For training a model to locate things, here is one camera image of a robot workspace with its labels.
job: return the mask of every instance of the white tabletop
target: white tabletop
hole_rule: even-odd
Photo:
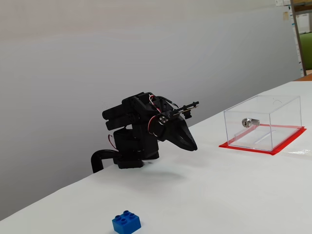
[[[218,148],[219,113],[191,127],[196,152],[160,143],[153,163],[106,168],[1,221],[0,233],[113,234],[124,210],[140,217],[137,234],[312,233],[312,82],[264,94],[301,95],[307,131],[277,155]]]

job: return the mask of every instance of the black robotic arm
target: black robotic arm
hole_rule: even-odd
[[[93,172],[102,170],[101,160],[108,158],[113,158],[121,169],[142,167],[142,160],[159,158],[157,140],[168,140],[184,150],[197,150],[181,114],[185,119],[191,118],[191,109],[198,104],[199,102],[193,102],[178,107],[165,97],[140,93],[124,99],[121,105],[104,111],[102,115],[108,120],[107,129],[122,129],[114,132],[118,151],[100,150],[92,155]],[[127,129],[128,125],[132,125],[132,129]]]

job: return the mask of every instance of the wooden shelf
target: wooden shelf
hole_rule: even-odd
[[[312,10],[312,4],[311,5],[294,6],[294,11],[295,12],[310,11],[310,10]]]
[[[293,3],[296,4],[305,4],[305,3],[312,3],[312,0],[293,0]]]

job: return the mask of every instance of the clear acrylic box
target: clear acrylic box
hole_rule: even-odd
[[[224,119],[229,146],[272,151],[302,128],[300,96],[255,96]]]

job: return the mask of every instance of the red wire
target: red wire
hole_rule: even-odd
[[[159,111],[159,113],[161,113],[161,110],[158,107],[156,107],[156,105],[152,102],[152,98],[154,97],[155,97],[154,95],[150,95],[150,102],[153,106],[155,106],[155,108]]]
[[[113,137],[113,136],[110,135],[110,134],[108,135],[108,141],[109,141],[109,143],[111,143],[111,145],[117,150],[117,148],[112,144],[110,137]]]
[[[156,116],[151,117],[151,119],[150,119],[150,121],[148,122],[148,125],[147,125],[147,131],[148,131],[150,134],[152,134],[152,133],[150,132],[150,126],[151,126],[151,123],[152,123],[153,118],[155,118],[155,117],[156,117]]]

